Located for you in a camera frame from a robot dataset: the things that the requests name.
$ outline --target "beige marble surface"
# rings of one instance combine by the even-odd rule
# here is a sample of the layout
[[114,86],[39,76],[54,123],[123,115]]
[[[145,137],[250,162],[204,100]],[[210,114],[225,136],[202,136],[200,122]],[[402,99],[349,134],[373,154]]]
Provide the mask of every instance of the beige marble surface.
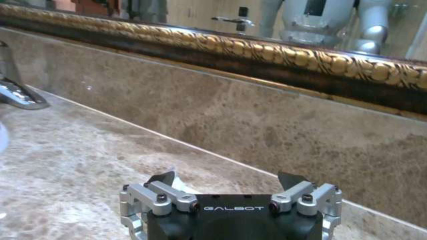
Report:
[[0,29],[25,83],[427,227],[427,123]]
[[[178,170],[201,193],[273,193],[273,176],[41,93],[27,111],[0,104],[0,240],[127,240],[118,224],[125,183]],[[344,203],[336,240],[424,240],[427,231]]]

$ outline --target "mirror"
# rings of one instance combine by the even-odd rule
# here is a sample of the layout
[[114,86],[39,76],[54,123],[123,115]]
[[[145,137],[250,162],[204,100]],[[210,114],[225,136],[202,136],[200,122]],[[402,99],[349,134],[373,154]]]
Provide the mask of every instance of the mirror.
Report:
[[427,61],[425,0],[0,0]]

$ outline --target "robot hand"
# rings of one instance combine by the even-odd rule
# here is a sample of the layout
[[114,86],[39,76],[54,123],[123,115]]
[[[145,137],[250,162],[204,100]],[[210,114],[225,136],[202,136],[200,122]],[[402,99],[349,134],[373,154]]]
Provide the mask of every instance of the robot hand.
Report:
[[356,50],[378,54],[388,34],[388,9],[392,0],[360,0],[357,15],[360,19],[360,39]]
[[119,222],[132,240],[330,240],[341,223],[340,189],[316,187],[298,175],[277,177],[284,192],[212,195],[177,190],[173,171],[154,175],[122,186]]

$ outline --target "marble countertop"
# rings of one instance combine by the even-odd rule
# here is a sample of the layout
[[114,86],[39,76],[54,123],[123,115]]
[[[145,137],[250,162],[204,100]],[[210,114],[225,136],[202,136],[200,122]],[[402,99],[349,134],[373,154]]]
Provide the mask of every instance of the marble countertop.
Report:
[[[276,178],[118,119],[41,93],[42,110],[0,104],[0,240],[129,240],[118,191],[176,168],[201,193],[274,193]],[[342,204],[336,240],[427,239],[427,232]]]

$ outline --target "ornate gold mirror frame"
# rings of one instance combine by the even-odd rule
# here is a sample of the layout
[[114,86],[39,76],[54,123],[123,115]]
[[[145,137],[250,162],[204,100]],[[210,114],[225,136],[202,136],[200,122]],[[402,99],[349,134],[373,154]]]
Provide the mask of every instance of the ornate gold mirror frame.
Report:
[[0,4],[0,24],[257,78],[258,84],[397,115],[427,115],[424,62],[11,4]]

